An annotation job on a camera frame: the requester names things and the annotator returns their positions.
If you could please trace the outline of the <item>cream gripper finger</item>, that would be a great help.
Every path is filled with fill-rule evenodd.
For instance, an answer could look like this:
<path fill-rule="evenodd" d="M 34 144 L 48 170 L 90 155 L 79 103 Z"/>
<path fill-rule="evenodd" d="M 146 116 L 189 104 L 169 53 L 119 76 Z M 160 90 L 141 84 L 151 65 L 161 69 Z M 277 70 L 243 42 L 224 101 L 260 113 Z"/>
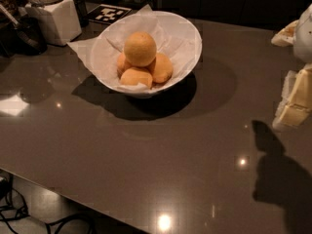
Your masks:
<path fill-rule="evenodd" d="M 271 39 L 271 43 L 279 47 L 288 47 L 293 45 L 293 36 L 298 20 L 294 20 L 286 27 L 276 33 Z"/>
<path fill-rule="evenodd" d="M 272 126 L 283 131 L 299 127 L 312 113 L 312 63 L 298 72 L 289 71 Z"/>

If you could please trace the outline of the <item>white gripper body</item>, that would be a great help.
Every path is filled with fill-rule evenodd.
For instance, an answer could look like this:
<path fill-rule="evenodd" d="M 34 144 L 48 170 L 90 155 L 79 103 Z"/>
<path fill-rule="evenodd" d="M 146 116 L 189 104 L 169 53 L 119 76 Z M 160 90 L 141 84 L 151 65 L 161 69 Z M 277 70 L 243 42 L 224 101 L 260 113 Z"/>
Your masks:
<path fill-rule="evenodd" d="M 312 4 L 301 14 L 295 27 L 293 53 L 305 63 L 312 62 Z"/>

